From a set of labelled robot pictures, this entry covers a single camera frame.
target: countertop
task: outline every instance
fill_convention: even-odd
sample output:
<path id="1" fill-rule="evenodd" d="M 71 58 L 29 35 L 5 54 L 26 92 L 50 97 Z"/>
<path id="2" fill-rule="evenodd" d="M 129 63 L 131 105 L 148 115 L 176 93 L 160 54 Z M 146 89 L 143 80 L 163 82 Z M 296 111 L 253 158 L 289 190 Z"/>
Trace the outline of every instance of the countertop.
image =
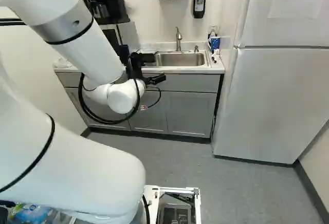
<path id="1" fill-rule="evenodd" d="M 154 50 L 154 51 L 170 51 L 173 50 L 175 43 L 155 43 L 144 44 L 142 50 Z M 142 67 L 144 74 L 159 74 L 159 73 L 171 73 L 171 74 L 224 74 L 225 68 L 221 61 L 214 63 L 211 60 L 211 52 L 206 45 L 206 42 L 182 42 L 182 50 L 191 50 L 194 45 L 198 45 L 200 50 L 205 50 L 209 57 L 210 67 L 198 66 L 198 67 Z M 81 72 L 75 66 L 58 68 L 54 66 L 55 72 Z"/>

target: coffee maker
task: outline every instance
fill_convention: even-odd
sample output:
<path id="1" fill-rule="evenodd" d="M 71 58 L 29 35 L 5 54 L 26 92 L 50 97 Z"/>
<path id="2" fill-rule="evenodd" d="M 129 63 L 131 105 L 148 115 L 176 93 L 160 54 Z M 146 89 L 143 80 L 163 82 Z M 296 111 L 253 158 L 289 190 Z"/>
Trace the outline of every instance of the coffee maker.
<path id="1" fill-rule="evenodd" d="M 130 22 L 124 0 L 84 0 L 97 23 L 120 24 Z"/>

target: white refrigerator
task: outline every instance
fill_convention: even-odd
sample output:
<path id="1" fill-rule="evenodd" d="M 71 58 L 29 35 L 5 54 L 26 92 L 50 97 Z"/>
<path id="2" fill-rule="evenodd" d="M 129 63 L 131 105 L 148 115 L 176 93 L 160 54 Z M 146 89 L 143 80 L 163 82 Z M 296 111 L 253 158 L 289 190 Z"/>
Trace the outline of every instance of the white refrigerator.
<path id="1" fill-rule="evenodd" d="M 329 119 L 329 0 L 224 0 L 213 153 L 292 164 Z"/>

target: sink basin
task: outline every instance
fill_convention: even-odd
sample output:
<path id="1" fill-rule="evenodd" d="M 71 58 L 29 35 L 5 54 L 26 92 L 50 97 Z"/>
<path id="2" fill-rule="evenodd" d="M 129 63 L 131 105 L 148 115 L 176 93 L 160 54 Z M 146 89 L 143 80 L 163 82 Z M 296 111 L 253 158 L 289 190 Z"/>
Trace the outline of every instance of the sink basin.
<path id="1" fill-rule="evenodd" d="M 171 51 L 158 52 L 155 54 L 154 63 L 146 63 L 146 67 L 198 67 L 209 65 L 202 52 Z"/>

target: robotic arm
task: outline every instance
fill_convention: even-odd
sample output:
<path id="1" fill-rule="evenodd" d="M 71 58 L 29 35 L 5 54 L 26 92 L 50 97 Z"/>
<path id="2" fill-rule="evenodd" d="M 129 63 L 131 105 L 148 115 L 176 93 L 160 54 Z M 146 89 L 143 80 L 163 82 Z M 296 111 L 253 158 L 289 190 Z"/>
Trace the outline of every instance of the robotic arm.
<path id="1" fill-rule="evenodd" d="M 136 103 L 133 80 L 82 0 L 0 0 L 78 67 L 93 98 L 118 113 Z M 137 80 L 140 95 L 145 83 Z M 31 105 L 0 62 L 0 199 L 31 202 L 94 223 L 130 223 L 145 171 L 134 156 L 77 136 Z"/>

